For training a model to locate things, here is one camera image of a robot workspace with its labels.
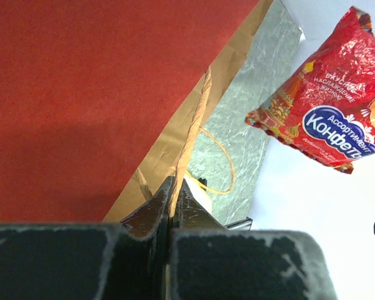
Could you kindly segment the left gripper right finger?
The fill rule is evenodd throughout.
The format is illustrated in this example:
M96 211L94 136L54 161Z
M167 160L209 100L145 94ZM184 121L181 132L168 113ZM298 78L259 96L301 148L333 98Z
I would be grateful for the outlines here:
M324 253L311 235L226 229L182 185L171 234L171 299L337 296Z

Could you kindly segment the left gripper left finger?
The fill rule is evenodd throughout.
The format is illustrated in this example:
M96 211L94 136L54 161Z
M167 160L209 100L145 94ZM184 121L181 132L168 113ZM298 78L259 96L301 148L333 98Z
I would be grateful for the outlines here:
M0 299L164 299L173 182L118 222L0 223Z

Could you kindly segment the red paper bag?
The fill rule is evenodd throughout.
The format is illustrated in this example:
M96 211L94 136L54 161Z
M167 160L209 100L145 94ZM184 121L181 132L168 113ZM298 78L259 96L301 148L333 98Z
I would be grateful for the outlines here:
M0 222L101 221L269 1L0 1Z

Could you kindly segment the red candy snack bag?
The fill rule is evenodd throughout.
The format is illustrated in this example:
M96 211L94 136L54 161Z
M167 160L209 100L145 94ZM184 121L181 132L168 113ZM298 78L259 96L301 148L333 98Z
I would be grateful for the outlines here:
M339 172L375 154L375 36L350 8L317 51L245 118L281 143Z

